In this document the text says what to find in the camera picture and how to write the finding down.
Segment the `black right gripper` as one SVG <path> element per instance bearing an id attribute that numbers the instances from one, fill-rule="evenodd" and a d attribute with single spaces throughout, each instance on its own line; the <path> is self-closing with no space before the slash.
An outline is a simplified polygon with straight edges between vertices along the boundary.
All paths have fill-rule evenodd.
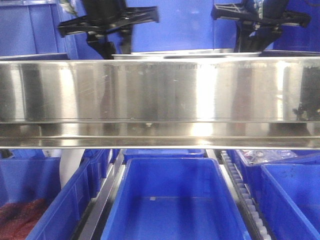
<path id="1" fill-rule="evenodd" d="M 262 52 L 280 38 L 280 26 L 307 27 L 311 16 L 288 10 L 288 0 L 242 0 L 239 3 L 215 3 L 214 20 L 233 20 L 236 24 L 235 52 Z"/>

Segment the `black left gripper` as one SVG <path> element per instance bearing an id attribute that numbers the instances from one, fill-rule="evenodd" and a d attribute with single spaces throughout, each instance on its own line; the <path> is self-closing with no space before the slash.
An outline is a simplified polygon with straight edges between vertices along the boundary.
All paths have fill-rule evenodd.
<path id="1" fill-rule="evenodd" d="M 116 54 L 114 43 L 105 34 L 119 30 L 121 53 L 131 53 L 133 25 L 160 20 L 156 6 L 128 7 L 125 0 L 83 0 L 82 5 L 85 15 L 61 22 L 58 30 L 63 38 L 87 33 L 87 44 L 104 60 L 113 60 Z"/>

